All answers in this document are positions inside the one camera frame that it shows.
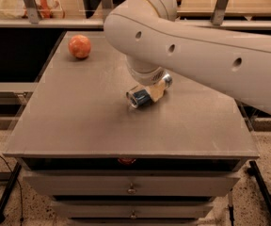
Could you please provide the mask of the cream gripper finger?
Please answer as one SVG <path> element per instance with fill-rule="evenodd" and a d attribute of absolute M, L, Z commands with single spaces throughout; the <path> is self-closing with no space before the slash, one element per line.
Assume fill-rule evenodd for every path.
<path fill-rule="evenodd" d="M 160 80 L 152 86 L 148 87 L 148 93 L 150 94 L 151 99 L 154 102 L 157 102 L 164 95 L 164 91 L 166 89 L 166 82 L 164 80 Z"/>

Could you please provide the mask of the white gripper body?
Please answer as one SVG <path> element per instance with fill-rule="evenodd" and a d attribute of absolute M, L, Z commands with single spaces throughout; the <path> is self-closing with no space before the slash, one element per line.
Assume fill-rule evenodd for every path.
<path fill-rule="evenodd" d="M 134 57 L 126 57 L 128 72 L 137 83 L 143 86 L 150 86 L 161 80 L 165 70 L 157 65 L 144 62 Z"/>

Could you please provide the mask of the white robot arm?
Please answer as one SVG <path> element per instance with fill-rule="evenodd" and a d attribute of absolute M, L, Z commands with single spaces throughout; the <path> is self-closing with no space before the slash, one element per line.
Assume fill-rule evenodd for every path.
<path fill-rule="evenodd" d="M 104 21 L 138 83 L 165 69 L 271 115 L 271 36 L 180 24 L 176 0 L 126 0 Z"/>

